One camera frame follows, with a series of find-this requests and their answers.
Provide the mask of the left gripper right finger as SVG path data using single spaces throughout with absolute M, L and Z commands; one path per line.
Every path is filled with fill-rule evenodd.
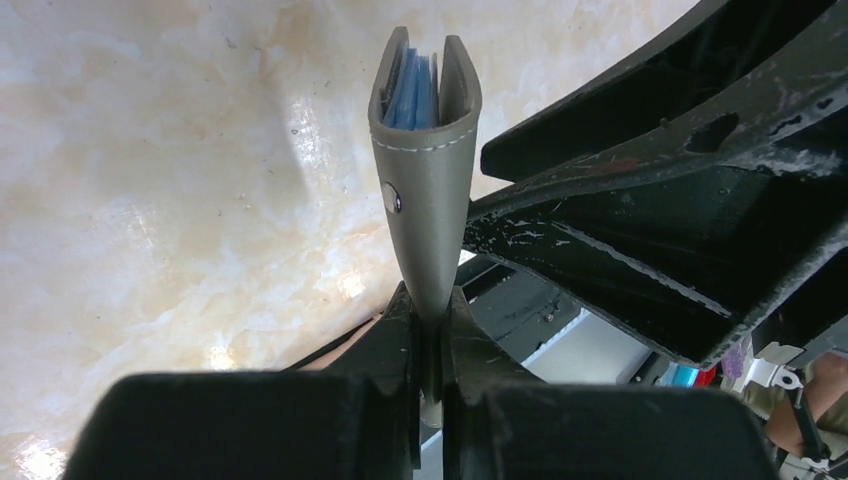
M 549 384 L 476 323 L 442 324 L 447 479 L 774 479 L 759 426 L 709 389 Z

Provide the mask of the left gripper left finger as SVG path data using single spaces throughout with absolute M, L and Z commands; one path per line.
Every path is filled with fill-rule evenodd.
M 148 373 L 101 398 L 68 479 L 409 479 L 420 466 L 418 329 L 399 285 L 320 370 Z

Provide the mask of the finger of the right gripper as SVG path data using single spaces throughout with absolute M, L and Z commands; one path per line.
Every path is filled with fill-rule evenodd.
M 519 182 L 643 135 L 721 93 L 829 1 L 699 1 L 603 73 L 486 143 L 483 174 Z
M 549 281 L 671 359 L 762 325 L 803 347 L 847 320 L 847 5 L 629 141 L 474 201 L 466 249 Z

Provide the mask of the grey leather card holder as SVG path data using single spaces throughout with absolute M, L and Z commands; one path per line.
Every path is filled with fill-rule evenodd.
M 447 317 L 470 201 L 482 89 L 456 35 L 437 56 L 438 124 L 404 131 L 381 123 L 388 84 L 410 47 L 396 27 L 377 70 L 367 118 L 395 255 L 418 318 L 433 330 Z

